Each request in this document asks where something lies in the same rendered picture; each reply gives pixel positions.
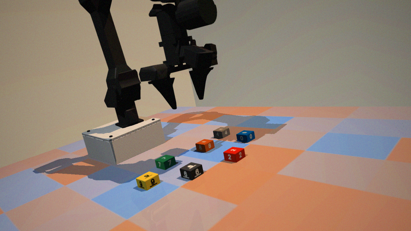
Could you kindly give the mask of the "blue block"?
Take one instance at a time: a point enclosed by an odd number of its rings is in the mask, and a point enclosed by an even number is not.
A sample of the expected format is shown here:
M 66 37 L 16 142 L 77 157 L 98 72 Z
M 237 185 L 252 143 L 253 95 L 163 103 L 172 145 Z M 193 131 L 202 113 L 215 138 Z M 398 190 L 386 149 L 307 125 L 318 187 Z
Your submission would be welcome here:
M 238 142 L 248 143 L 251 140 L 255 139 L 254 131 L 243 130 L 242 132 L 238 133 L 236 136 L 237 136 Z

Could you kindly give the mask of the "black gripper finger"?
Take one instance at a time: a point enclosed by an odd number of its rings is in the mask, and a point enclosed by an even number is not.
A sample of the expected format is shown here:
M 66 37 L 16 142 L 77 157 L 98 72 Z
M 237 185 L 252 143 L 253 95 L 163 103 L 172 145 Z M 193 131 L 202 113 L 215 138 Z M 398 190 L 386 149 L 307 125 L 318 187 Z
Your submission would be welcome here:
M 200 100 L 204 99 L 206 78 L 213 68 L 214 67 L 206 68 L 204 70 L 189 71 L 195 91 Z
M 172 109 L 177 109 L 176 98 L 173 89 L 174 79 L 175 78 L 170 78 L 162 81 L 150 81 L 148 83 L 155 86 L 155 88 L 162 94 L 168 104 L 170 104 Z

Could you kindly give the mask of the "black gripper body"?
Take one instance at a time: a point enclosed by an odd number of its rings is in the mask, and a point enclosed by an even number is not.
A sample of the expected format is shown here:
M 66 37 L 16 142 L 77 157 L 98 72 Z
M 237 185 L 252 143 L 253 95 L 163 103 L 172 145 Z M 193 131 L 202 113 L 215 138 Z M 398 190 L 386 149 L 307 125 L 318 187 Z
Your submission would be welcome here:
M 176 65 L 176 48 L 179 40 L 184 40 L 184 44 L 189 44 L 189 41 L 192 39 L 192 36 L 188 36 L 187 32 L 180 32 L 174 33 L 170 35 L 165 35 L 161 37 L 161 42 L 159 42 L 159 46 L 163 47 L 166 61 L 163 61 L 163 64 L 159 65 L 152 65 L 148 67 L 140 68 L 139 77 L 140 81 L 162 81 L 166 79 L 170 79 L 170 74 L 173 72 L 178 72 L 182 70 L 187 70 L 192 68 L 193 71 L 195 70 L 204 70 L 208 67 L 202 68 L 193 68 L 189 64 L 178 64 Z

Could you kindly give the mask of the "yellow block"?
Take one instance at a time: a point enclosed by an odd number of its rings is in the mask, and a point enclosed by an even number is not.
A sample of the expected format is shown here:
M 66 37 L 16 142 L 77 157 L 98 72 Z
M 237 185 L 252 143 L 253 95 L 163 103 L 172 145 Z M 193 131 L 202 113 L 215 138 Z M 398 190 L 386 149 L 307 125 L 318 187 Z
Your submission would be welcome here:
M 136 182 L 139 188 L 149 190 L 150 188 L 160 184 L 160 178 L 158 174 L 147 172 L 137 177 Z

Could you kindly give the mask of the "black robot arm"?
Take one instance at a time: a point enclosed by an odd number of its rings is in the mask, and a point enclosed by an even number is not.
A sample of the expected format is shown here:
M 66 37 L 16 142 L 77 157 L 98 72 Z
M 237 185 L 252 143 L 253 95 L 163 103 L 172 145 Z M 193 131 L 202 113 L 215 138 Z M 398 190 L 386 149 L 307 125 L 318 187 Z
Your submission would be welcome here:
M 135 101 L 140 100 L 140 80 L 136 70 L 126 63 L 119 42 L 118 34 L 110 13 L 112 0 L 78 0 L 81 6 L 91 15 L 102 51 L 108 66 L 107 94 L 105 104 L 115 108 L 118 121 L 115 125 L 125 128 L 143 122 L 137 114 Z M 213 0 L 150 0 L 162 3 L 153 4 L 150 17 L 157 17 L 160 35 L 187 32 L 211 25 L 217 18 L 217 7 Z M 211 67 L 212 60 L 217 59 L 215 44 L 204 47 L 179 40 L 176 48 L 176 64 L 189 64 L 193 68 Z M 183 60 L 182 60 L 183 59 Z

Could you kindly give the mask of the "red block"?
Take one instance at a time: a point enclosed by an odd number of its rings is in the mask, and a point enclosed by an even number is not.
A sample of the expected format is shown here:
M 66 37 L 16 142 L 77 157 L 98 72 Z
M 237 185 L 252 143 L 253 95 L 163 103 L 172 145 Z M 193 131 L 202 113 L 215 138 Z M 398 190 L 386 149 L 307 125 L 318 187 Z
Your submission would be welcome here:
M 238 162 L 245 157 L 245 149 L 231 147 L 223 152 L 225 161 Z

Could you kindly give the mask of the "green block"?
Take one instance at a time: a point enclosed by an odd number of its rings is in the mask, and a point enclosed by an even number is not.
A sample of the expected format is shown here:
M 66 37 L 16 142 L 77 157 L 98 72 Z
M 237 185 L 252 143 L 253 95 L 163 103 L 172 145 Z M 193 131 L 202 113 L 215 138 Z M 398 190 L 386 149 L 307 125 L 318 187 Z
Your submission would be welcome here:
M 166 170 L 176 164 L 176 159 L 174 156 L 164 155 L 155 160 L 156 166 L 159 169 Z

